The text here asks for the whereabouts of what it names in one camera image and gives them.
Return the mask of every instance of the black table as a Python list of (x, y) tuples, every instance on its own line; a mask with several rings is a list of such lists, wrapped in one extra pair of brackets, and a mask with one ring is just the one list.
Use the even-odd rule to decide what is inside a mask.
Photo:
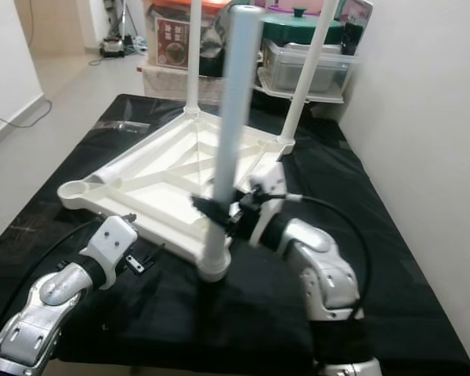
[[(46, 248), (94, 216), (64, 209), (57, 187), (84, 178), (182, 108), (182, 103), (124, 95), (111, 104), (100, 120), (125, 118), (150, 127), (144, 133), (93, 129), (13, 220), (0, 237), (0, 310)], [(278, 133), (285, 112), (285, 102), (256, 96), (249, 123)], [(293, 153), (282, 158), (288, 189), (343, 208), (366, 236), (374, 275), (364, 311), (384, 374), (470, 375), (462, 344), (338, 126), (307, 112), (300, 125)], [(351, 229), (326, 209), (286, 205), (286, 212), (336, 239), (362, 284), (363, 258)], [(90, 230), (60, 246), (34, 278), (73, 257)], [(152, 247), (139, 240), (138, 248)], [(239, 242), (232, 258), (226, 279), (213, 285), (201, 283), (193, 266), (167, 252), (143, 277), (124, 273), (109, 291), (97, 291), (77, 308), (56, 356), (231, 374), (308, 374), (311, 340), (297, 281), (264, 249)], [(26, 293), (24, 288), (9, 315), (23, 305)]]

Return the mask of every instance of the white plastic pipe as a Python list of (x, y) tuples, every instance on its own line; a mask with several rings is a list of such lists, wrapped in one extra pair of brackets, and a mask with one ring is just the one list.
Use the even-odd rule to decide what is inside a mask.
[(188, 84), (186, 87), (185, 112), (197, 114), (198, 71), (201, 50), (202, 0), (192, 0), (190, 7), (190, 39), (188, 41)]
[[(225, 91), (222, 97), (222, 130), (219, 137), (212, 198), (228, 214), (233, 198), (240, 137), (247, 122), (254, 81), (256, 56), (261, 41), (262, 15), (255, 6), (237, 5), (231, 9), (231, 26), (225, 65)], [(210, 223), (204, 254), (198, 261), (201, 277), (215, 282), (224, 277), (230, 264), (223, 228)]]
[(287, 112), (282, 133), (277, 137), (279, 143), (295, 143), (295, 133), (299, 118), (301, 117), (306, 96), (312, 84), (316, 65), (319, 63), (320, 54), (322, 53), (327, 31), (329, 30), (329, 24), (336, 13), (338, 3), (339, 0), (327, 0), (322, 7), (322, 11), (316, 23), (315, 32), (313, 33), (312, 43), (310, 44), (308, 55), (306, 55), (305, 65), (299, 76), (298, 85), (296, 86), (296, 92), (292, 98), (289, 112)]

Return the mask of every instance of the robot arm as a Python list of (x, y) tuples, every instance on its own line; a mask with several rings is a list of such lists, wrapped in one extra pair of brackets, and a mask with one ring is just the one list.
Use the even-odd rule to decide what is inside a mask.
[[(36, 280), (26, 305), (0, 332), (0, 373), (40, 375), (69, 313), (92, 289), (114, 284), (115, 268), (136, 239), (136, 231), (126, 220), (109, 217), (79, 252), (82, 262), (72, 262), (60, 272)], [(126, 261), (137, 263), (138, 271), (143, 271), (131, 255)]]
[(275, 252), (299, 277), (318, 374), (381, 376), (363, 328), (363, 312), (355, 308), (359, 299), (356, 275), (332, 236), (280, 213), (284, 200), (273, 197), (298, 197), (286, 195), (280, 163), (259, 170), (250, 184), (251, 192), (237, 192), (240, 211), (234, 217), (220, 215), (222, 211), (209, 199), (193, 197), (193, 205), (229, 236)]

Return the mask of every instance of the black tablecloth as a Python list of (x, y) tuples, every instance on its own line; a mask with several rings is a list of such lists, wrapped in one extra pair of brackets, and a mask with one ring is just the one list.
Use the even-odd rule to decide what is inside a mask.
[[(255, 98), (249, 124), (278, 133), (286, 108), (285, 102), (275, 103)], [(182, 108), (182, 103), (123, 95), (112, 103), (101, 120), (124, 118), (150, 127), (146, 133), (126, 127), (93, 129), (14, 219), (0, 237), (0, 310), (41, 252), (93, 217), (64, 209), (57, 187), (84, 178)], [(288, 189), (343, 208), (367, 238), (374, 275), (364, 311), (385, 375), (470, 375), (463, 346), (338, 126), (313, 120), (306, 112), (300, 124), (293, 153), (282, 158)], [(284, 209), (333, 235), (363, 283), (358, 240), (341, 219), (304, 204)], [(89, 232), (59, 247), (34, 277), (75, 255)], [(153, 245), (139, 240), (137, 247)], [(232, 374), (308, 373), (311, 340), (297, 281), (267, 250), (239, 242), (232, 257), (226, 279), (206, 285), (193, 266), (161, 252), (145, 276), (126, 272), (109, 291), (84, 300), (64, 328), (56, 355), (66, 361)], [(26, 293), (24, 288), (10, 314), (22, 306)]]

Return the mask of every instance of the white pole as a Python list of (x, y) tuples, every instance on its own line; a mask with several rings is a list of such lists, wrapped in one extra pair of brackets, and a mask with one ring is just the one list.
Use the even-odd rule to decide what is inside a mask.
[(188, 85), (186, 87), (185, 112), (197, 114), (198, 70), (201, 50), (202, 0), (192, 0), (190, 7), (190, 39), (188, 41)]
[(339, 0), (326, 0), (322, 7), (322, 11), (320, 12), (319, 19), (316, 23), (315, 32), (313, 33), (312, 43), (310, 44), (308, 54), (306, 55), (305, 65), (303, 66), (303, 70), (299, 76), (296, 92), (291, 101), (291, 107), (289, 107), (289, 112), (287, 112), (282, 133), (277, 138), (279, 143), (295, 143), (295, 132), (298, 127), (299, 118), (303, 111), (303, 106), (305, 105), (306, 96), (308, 95), (308, 91), (312, 84), (316, 65), (318, 64), (320, 54), (322, 53), (322, 47), (324, 46), (324, 40), (326, 38), (327, 31), (329, 30), (329, 24), (338, 8), (338, 2)]
[[(263, 9), (237, 5), (231, 9), (230, 36), (225, 66), (225, 91), (222, 97), (222, 130), (219, 137), (212, 198), (228, 214), (233, 199), (240, 136), (247, 122), (254, 81), (256, 56), (262, 30)], [(204, 254), (198, 262), (201, 277), (215, 282), (224, 277), (230, 264), (223, 228), (211, 222)]]

